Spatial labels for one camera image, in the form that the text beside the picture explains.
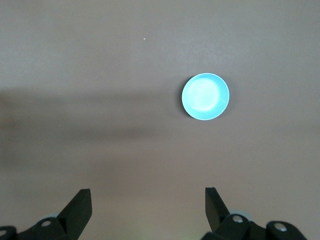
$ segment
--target black robotic claw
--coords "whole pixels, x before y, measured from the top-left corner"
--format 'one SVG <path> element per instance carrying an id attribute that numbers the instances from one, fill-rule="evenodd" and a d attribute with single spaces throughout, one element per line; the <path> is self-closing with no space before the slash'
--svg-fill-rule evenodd
<path id="1" fill-rule="evenodd" d="M 270 221 L 263 228 L 240 214 L 230 214 L 214 187 L 205 189 L 205 214 L 212 232 L 201 240 L 307 240 L 290 223 Z"/>
<path id="2" fill-rule="evenodd" d="M 0 240 L 77 240 L 91 215 L 90 189 L 81 189 L 57 217 L 42 219 L 21 233 L 14 226 L 1 226 Z"/>

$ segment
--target light blue plate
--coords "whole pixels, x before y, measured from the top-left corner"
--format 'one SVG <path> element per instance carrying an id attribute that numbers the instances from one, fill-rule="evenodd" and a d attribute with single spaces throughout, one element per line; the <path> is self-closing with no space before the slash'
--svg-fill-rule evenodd
<path id="1" fill-rule="evenodd" d="M 211 120 L 224 112 L 229 96 L 228 86 L 221 77 L 212 73 L 201 73 L 184 86 L 182 104 L 191 117 Z"/>

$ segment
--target plate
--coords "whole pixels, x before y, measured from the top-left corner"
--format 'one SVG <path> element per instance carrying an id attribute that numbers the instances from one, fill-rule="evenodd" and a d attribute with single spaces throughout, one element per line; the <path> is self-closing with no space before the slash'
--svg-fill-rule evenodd
<path id="1" fill-rule="evenodd" d="M 201 73 L 192 77 L 182 91 L 185 111 L 198 120 L 211 120 L 221 115 L 229 103 L 229 89 L 218 75 Z"/>

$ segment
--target table surface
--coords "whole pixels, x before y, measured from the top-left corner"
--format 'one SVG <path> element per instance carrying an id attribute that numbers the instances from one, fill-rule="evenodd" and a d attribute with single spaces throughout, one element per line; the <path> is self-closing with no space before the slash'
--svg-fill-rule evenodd
<path id="1" fill-rule="evenodd" d="M 205 187 L 320 236 L 320 1 L 0 2 L 0 226 L 90 188 L 80 239 L 198 240 Z M 184 84 L 214 73 L 225 112 Z"/>

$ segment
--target screw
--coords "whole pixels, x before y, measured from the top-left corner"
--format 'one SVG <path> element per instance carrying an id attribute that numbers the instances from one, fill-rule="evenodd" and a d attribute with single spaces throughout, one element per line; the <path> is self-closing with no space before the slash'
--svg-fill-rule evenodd
<path id="1" fill-rule="evenodd" d="M 236 223 L 243 223 L 244 222 L 244 220 L 242 219 L 242 217 L 240 217 L 239 215 L 234 215 L 233 217 L 232 217 L 232 219 L 233 219 L 233 221 L 235 221 Z"/>
<path id="2" fill-rule="evenodd" d="M 286 226 L 283 225 L 283 224 L 280 223 L 280 222 L 275 223 L 275 224 L 274 224 L 274 227 L 275 227 L 276 229 L 278 229 L 279 231 L 281 231 L 281 232 L 287 231 Z"/>
<path id="3" fill-rule="evenodd" d="M 0 237 L 7 234 L 7 230 L 0 230 Z"/>
<path id="4" fill-rule="evenodd" d="M 51 224 L 51 221 L 44 221 L 43 223 L 41 223 L 41 227 L 47 227 Z"/>

